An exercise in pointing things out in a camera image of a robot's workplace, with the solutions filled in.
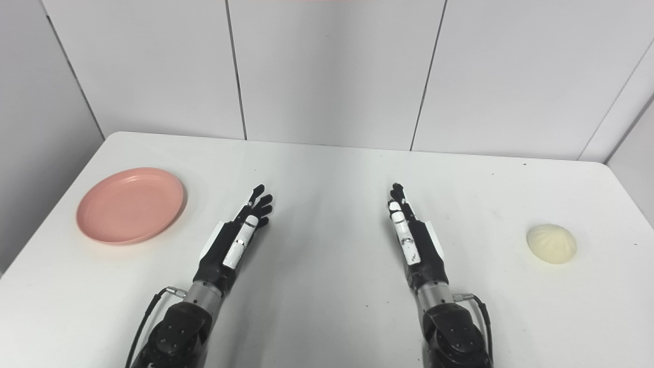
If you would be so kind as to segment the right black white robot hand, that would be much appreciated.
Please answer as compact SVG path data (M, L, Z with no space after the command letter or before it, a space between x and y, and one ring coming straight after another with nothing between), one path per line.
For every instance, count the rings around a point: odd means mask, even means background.
M417 294L424 286L448 285L445 263L435 247L434 237L427 224L416 218L404 187L395 182L389 194L389 217L406 261L406 278L411 291Z

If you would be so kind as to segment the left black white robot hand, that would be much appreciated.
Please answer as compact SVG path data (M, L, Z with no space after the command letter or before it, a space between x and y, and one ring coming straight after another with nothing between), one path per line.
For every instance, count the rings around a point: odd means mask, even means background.
M264 195L265 186L254 187L252 195L234 220L222 225L210 240L210 247L199 261L194 282L214 287L221 296L231 291L238 276L238 264L260 228L269 223L272 195Z

